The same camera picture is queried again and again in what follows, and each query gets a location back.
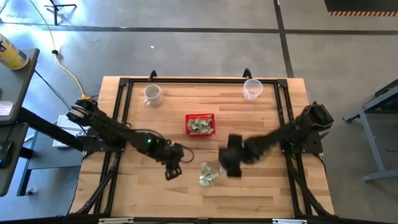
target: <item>red basket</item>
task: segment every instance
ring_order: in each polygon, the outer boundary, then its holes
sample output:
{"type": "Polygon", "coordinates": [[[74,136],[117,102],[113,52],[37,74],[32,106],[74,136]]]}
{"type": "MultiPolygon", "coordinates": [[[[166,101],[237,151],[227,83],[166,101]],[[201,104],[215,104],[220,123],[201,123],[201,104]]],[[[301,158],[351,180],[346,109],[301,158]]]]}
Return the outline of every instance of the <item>red basket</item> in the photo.
{"type": "Polygon", "coordinates": [[[215,134],[215,133],[216,133],[216,121],[214,119],[214,114],[187,114],[187,115],[185,115],[185,134],[187,134],[189,136],[208,136],[208,135],[215,134]],[[213,128],[212,133],[191,134],[189,132],[189,129],[188,129],[188,121],[189,120],[197,119],[197,118],[207,119],[209,117],[209,115],[211,115],[210,127],[213,128]]]}

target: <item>white mug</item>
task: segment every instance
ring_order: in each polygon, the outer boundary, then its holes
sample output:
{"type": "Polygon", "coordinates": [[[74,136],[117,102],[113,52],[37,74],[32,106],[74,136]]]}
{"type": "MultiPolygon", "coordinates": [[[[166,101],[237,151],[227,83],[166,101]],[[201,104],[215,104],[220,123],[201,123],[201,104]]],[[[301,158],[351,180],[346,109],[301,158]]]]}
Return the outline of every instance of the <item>white mug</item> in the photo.
{"type": "Polygon", "coordinates": [[[160,87],[157,85],[149,85],[145,87],[144,96],[144,103],[147,106],[157,106],[163,101],[162,94],[160,94],[160,87]]]}

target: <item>wooden table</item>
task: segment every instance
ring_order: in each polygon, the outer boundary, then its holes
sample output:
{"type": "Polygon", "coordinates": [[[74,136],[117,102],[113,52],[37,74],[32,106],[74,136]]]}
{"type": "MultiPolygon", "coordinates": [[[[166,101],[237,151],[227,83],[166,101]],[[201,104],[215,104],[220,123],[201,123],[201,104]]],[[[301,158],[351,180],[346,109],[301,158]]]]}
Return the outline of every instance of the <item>wooden table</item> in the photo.
{"type": "MultiPolygon", "coordinates": [[[[113,113],[119,78],[104,77],[99,93],[99,108],[108,115],[113,113]]],[[[308,105],[304,81],[301,78],[287,80],[297,116],[308,105]]],[[[181,165],[180,177],[166,181],[164,166],[127,144],[119,167],[113,217],[294,217],[285,158],[278,144],[257,164],[242,164],[241,179],[228,179],[226,174],[221,174],[214,184],[205,188],[198,182],[200,164],[218,160],[218,148],[226,145],[229,133],[240,133],[245,138],[279,127],[272,85],[264,85],[262,94],[248,101],[243,98],[242,84],[160,83],[164,101],[157,107],[144,105],[143,91],[147,85],[134,84],[127,121],[133,128],[154,129],[192,148],[195,159],[181,165]],[[216,134],[202,138],[185,135],[184,117],[195,113],[214,113],[216,134]]],[[[97,152],[83,161],[71,212],[81,208],[97,187],[103,158],[104,154],[97,152]]],[[[310,154],[303,155],[303,163],[308,187],[324,208],[333,213],[322,163],[310,154]]],[[[102,208],[107,196],[106,189],[102,208]]],[[[301,192],[298,196],[304,211],[301,192]]]]}

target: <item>gray floor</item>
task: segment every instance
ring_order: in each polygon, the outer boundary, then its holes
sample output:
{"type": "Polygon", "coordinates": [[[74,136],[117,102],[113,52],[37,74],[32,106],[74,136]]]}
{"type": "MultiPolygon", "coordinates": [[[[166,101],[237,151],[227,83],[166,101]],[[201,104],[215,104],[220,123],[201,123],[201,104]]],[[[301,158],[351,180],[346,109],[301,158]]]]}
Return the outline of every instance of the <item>gray floor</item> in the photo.
{"type": "MultiPolygon", "coordinates": [[[[52,14],[34,1],[45,18],[52,14]]],[[[60,11],[65,26],[185,27],[276,29],[273,0],[120,0],[76,2],[60,11]]],[[[398,17],[331,17],[322,0],[280,0],[286,29],[397,30],[398,17]]],[[[0,14],[8,23],[43,24],[27,0],[10,0],[0,14]]],[[[48,32],[36,26],[3,24],[0,33],[20,48],[41,50],[37,70],[69,103],[78,87],[50,53],[48,32]]],[[[105,75],[241,76],[249,67],[255,77],[286,77],[279,34],[72,32],[53,33],[63,63],[81,80],[87,95],[98,94],[105,75]]],[[[295,77],[305,79],[310,101],[326,105],[335,117],[323,140],[331,198],[337,215],[346,218],[397,222],[398,178],[365,184],[362,175],[376,165],[360,123],[340,119],[384,85],[396,79],[396,35],[287,35],[295,77]]],[[[35,76],[24,106],[54,121],[67,109],[35,76]]],[[[398,154],[385,155],[396,167],[398,154]]],[[[21,173],[23,161],[18,172],[21,173]]],[[[0,198],[0,220],[47,217],[68,212],[79,167],[35,170],[28,188],[38,194],[16,198],[20,176],[0,198]],[[24,213],[12,209],[24,207],[24,213]]]]}

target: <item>yellow cable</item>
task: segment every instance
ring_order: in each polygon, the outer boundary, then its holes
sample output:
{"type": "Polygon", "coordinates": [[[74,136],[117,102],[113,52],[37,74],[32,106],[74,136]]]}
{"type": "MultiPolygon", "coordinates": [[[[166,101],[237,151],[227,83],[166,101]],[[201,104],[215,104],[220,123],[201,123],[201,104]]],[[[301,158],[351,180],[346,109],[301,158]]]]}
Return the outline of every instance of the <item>yellow cable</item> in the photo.
{"type": "MultiPolygon", "coordinates": [[[[47,21],[44,19],[43,15],[42,15],[42,14],[40,13],[40,11],[37,9],[37,7],[36,7],[35,4],[32,2],[32,0],[29,0],[29,1],[30,1],[30,3],[32,3],[32,5],[35,7],[36,11],[40,14],[40,16],[42,17],[43,21],[45,22],[45,25],[47,26],[47,29],[49,30],[50,35],[51,35],[52,45],[54,46],[54,50],[57,49],[56,46],[55,46],[54,37],[53,37],[52,32],[51,32],[51,30],[50,30],[49,24],[48,24],[47,21]]],[[[69,71],[67,68],[65,68],[63,65],[61,65],[61,63],[60,63],[60,61],[59,61],[59,59],[58,59],[58,57],[57,57],[57,54],[54,54],[54,55],[55,55],[55,59],[56,59],[57,63],[59,64],[59,66],[60,66],[62,69],[64,69],[69,75],[71,75],[71,76],[76,80],[77,85],[79,86],[80,91],[81,91],[81,97],[80,97],[80,99],[81,99],[81,100],[89,100],[89,99],[91,99],[91,97],[85,95],[85,92],[83,91],[83,87],[81,87],[81,84],[80,84],[80,82],[79,82],[79,79],[77,79],[76,76],[75,76],[71,71],[69,71]]]]}

